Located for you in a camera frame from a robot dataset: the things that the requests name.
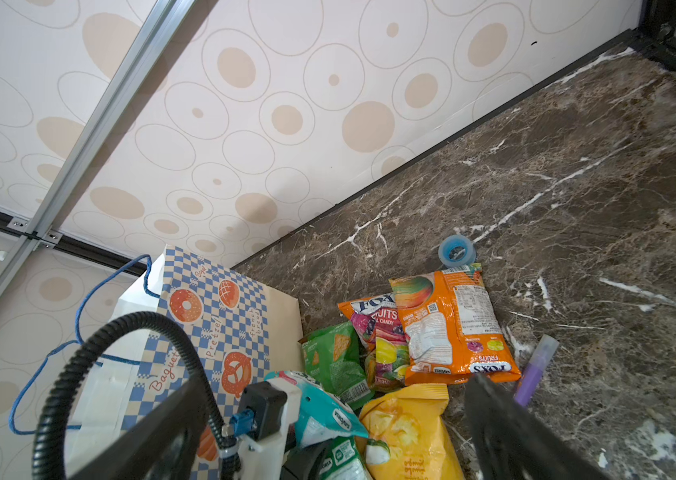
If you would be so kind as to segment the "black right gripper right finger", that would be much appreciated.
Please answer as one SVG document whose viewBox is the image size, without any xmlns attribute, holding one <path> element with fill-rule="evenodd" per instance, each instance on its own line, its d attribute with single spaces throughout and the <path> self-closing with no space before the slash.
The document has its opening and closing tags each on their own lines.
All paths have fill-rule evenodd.
<svg viewBox="0 0 676 480">
<path fill-rule="evenodd" d="M 484 478 L 606 477 L 486 375 L 470 379 L 465 392 L 465 415 Z"/>
</svg>

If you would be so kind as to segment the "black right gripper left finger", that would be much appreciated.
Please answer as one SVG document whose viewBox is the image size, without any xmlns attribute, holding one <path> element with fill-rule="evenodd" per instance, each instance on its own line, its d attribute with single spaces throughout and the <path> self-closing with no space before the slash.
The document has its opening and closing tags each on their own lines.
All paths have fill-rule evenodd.
<svg viewBox="0 0 676 480">
<path fill-rule="evenodd" d="M 192 376 L 75 479 L 188 479 L 209 417 L 205 383 Z"/>
</svg>

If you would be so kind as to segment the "yellow green snack packet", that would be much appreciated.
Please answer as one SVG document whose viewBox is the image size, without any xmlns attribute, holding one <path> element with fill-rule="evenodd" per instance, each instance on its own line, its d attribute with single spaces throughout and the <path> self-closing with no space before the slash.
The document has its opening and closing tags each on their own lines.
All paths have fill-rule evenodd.
<svg viewBox="0 0 676 480">
<path fill-rule="evenodd" d="M 368 438 L 360 450 L 375 479 L 463 479 L 442 415 L 444 384 L 416 384 L 368 402 L 360 421 Z"/>
</svg>

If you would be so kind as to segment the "orange Fox's candy packet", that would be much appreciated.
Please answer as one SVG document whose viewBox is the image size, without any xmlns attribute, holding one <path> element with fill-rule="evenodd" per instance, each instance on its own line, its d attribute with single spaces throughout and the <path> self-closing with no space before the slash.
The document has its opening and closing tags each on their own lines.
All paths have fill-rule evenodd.
<svg viewBox="0 0 676 480">
<path fill-rule="evenodd" d="M 462 384 L 478 374 L 496 383 L 521 379 L 481 264 L 396 278 L 390 285 L 408 340 L 407 385 Z"/>
</svg>

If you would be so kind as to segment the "blue checkered paper bag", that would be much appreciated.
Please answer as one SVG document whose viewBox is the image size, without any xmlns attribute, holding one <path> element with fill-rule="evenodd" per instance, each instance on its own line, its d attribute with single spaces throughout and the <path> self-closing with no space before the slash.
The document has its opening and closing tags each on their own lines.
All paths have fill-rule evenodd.
<svg viewBox="0 0 676 480">
<path fill-rule="evenodd" d="M 176 246 L 88 337 L 33 437 L 36 479 L 276 479 L 300 439 L 297 301 Z"/>
</svg>

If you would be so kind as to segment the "teal mint blossom packet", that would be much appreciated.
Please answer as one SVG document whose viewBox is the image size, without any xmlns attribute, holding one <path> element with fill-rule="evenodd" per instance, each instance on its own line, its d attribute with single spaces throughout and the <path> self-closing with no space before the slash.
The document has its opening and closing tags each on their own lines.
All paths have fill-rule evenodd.
<svg viewBox="0 0 676 480">
<path fill-rule="evenodd" d="M 334 394 L 327 392 L 316 379 L 296 371 L 271 372 L 265 377 L 266 381 L 276 379 L 300 389 L 299 417 L 294 427 L 299 448 L 338 437 L 369 437 L 367 428 L 351 408 Z"/>
</svg>

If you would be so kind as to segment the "green Fox's candy packet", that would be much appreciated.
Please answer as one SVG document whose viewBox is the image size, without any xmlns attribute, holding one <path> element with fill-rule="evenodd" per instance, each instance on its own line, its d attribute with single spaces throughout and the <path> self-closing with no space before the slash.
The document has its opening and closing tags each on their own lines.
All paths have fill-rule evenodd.
<svg viewBox="0 0 676 480">
<path fill-rule="evenodd" d="M 316 478 L 321 480 L 371 479 L 353 437 L 337 437 L 327 443 L 322 459 L 317 464 Z"/>
</svg>

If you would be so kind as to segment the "colourful fruit candy packet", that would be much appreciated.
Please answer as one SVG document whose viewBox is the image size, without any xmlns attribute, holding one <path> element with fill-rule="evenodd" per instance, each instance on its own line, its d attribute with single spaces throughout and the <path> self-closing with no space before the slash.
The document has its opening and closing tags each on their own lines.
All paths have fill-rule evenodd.
<svg viewBox="0 0 676 480">
<path fill-rule="evenodd" d="M 394 295 L 346 301 L 338 308 L 367 350 L 365 371 L 370 387 L 383 393 L 403 388 L 410 353 Z"/>
</svg>

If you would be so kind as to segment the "green chips snack packet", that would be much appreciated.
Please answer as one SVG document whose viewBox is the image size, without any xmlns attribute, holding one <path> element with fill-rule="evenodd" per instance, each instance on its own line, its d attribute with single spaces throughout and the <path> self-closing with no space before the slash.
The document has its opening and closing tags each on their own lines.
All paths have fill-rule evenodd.
<svg viewBox="0 0 676 480">
<path fill-rule="evenodd" d="M 360 364 L 360 341 L 350 322 L 325 327 L 300 340 L 305 373 L 352 410 L 361 409 L 374 393 Z"/>
</svg>

